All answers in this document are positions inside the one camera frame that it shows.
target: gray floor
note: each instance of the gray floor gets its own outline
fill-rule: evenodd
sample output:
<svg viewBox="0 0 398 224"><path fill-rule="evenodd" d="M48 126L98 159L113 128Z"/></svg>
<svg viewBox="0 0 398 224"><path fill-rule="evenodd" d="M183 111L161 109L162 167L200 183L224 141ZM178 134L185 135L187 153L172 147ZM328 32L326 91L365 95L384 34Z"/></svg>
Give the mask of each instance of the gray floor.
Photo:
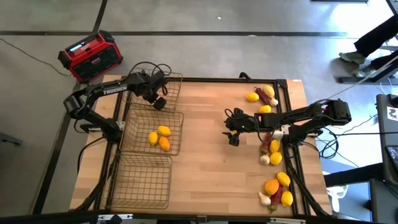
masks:
<svg viewBox="0 0 398 224"><path fill-rule="evenodd" d="M101 1L0 1L0 30L92 30ZM349 32L360 37L392 15L384 1L324 3L294 1L109 1L101 29L128 31L268 31ZM67 73L57 60L58 51L82 37L0 36ZM186 77L237 77L242 71L253 78L301 79L308 102L326 98L347 85L355 65L336 59L354 50L355 38L229 37L229 36L117 36L122 65L110 74L125 74L137 62L167 63ZM369 59L388 54L378 50ZM71 92L72 77L56 74L0 41L0 131L25 141L21 147L0 145L0 216L29 213L35 200L53 140ZM387 92L391 89L384 86ZM378 86L356 86L339 97L347 101L358 124L376 113ZM49 191L44 212L69 208L76 179L78 151L86 136L70 128ZM380 159L380 149L361 147L349 140L340 152L361 166ZM340 157L336 162L349 164Z"/></svg>

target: wooden tabletop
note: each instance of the wooden tabletop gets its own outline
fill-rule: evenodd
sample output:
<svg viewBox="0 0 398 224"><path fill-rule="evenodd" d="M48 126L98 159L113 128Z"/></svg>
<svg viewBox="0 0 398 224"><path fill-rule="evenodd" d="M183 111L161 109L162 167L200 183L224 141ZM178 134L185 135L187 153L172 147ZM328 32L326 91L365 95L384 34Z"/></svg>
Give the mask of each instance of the wooden tabletop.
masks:
<svg viewBox="0 0 398 224"><path fill-rule="evenodd" d="M119 78L106 75L104 82ZM287 80L287 83L292 109L307 106L301 80ZM226 131L225 108L238 107L246 114L258 111L260 102L244 100L255 86L262 87L252 83L183 82L177 104L177 111L184 114L183 135L180 153L172 157L169 206L164 210L112 208L112 211L269 216L267 208L260 205L257 192L263 191L264 182L274 179L279 171L285 171L285 165L259 163L260 142L255 133L241 134L239 147L230 146L228 138L221 134ZM115 102L116 95L102 97L95 111L111 118ZM100 136L101 133L90 133L87 142ZM311 138L306 141L315 143ZM106 141L100 141L86 149L70 208L79 206L98 183L105 147ZM301 146L300 155L307 188L323 209L331 213L318 152ZM303 213L299 192L296 186L298 210ZM289 217L292 209L279 206L273 215Z"/></svg>

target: garlic bulb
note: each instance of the garlic bulb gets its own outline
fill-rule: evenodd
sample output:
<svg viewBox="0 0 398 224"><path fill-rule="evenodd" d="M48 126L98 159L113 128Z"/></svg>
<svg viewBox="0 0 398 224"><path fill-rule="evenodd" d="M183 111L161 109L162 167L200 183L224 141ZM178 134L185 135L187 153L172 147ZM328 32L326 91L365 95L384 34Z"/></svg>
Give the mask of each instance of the garlic bulb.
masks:
<svg viewBox="0 0 398 224"><path fill-rule="evenodd" d="M269 161L270 161L270 159L269 159L269 156L267 156L267 155L263 155L260 157L260 162L264 165L268 165Z"/></svg>
<svg viewBox="0 0 398 224"><path fill-rule="evenodd" d="M262 206L269 206L271 204L271 199L268 196L265 196L261 192L259 192L259 197Z"/></svg>
<svg viewBox="0 0 398 224"><path fill-rule="evenodd" d="M283 137L284 133L282 131L274 131L274 134L272 135L272 138L278 141L282 140Z"/></svg>
<svg viewBox="0 0 398 224"><path fill-rule="evenodd" d="M279 103L278 100L275 99L275 98L272 98L272 99L269 100L269 104L271 106L276 106L276 105L278 105L278 103Z"/></svg>

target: sneaker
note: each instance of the sneaker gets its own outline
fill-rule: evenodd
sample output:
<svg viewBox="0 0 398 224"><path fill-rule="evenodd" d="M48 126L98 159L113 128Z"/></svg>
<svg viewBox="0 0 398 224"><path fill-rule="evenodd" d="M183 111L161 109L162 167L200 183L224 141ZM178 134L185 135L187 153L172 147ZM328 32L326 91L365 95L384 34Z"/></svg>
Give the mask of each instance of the sneaker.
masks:
<svg viewBox="0 0 398 224"><path fill-rule="evenodd" d="M338 55L344 61L354 62L354 63L357 63L358 65L362 65L363 63L365 63L365 59L366 59L366 57L363 57L358 52L340 53Z"/></svg>
<svg viewBox="0 0 398 224"><path fill-rule="evenodd" d="M373 72L375 72L377 69L374 68L372 65L367 65L363 68L357 69L355 71L353 71L353 75L355 75L358 78L362 78L362 77L366 77L370 74L372 74Z"/></svg>

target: wire basket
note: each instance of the wire basket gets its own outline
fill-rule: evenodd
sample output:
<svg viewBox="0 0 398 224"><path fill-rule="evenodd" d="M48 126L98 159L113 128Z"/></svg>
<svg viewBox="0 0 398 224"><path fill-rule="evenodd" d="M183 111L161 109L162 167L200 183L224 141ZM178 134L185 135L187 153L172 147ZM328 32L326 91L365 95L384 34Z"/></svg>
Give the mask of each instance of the wire basket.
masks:
<svg viewBox="0 0 398 224"><path fill-rule="evenodd" d="M146 68L135 68L132 72L142 72L144 71L146 74L152 74L151 69L146 69ZM170 75L167 75L167 95L164 95L162 92L162 89L160 88L157 91L157 94L159 94L160 97L163 97L167 102L164 108L162 109L163 111L175 111L175 108L177 107L177 100L178 96L180 94L181 90L181 82L182 82L182 75L179 73L170 73ZM129 94L124 96L123 100L127 103L131 104L131 107L135 108L142 108L142 109L147 109L147 110L153 110L153 105L150 104L148 101L144 100L142 96L136 96L134 94Z"/></svg>
<svg viewBox="0 0 398 224"><path fill-rule="evenodd" d="M126 118L121 151L176 156L180 152L182 124L181 112L131 109ZM167 152L161 150L159 144L151 146L148 140L148 135L157 132L161 125L169 127L172 133L167 137L170 143Z"/></svg>
<svg viewBox="0 0 398 224"><path fill-rule="evenodd" d="M166 209L169 206L172 159L169 156L121 154L106 208Z"/></svg>

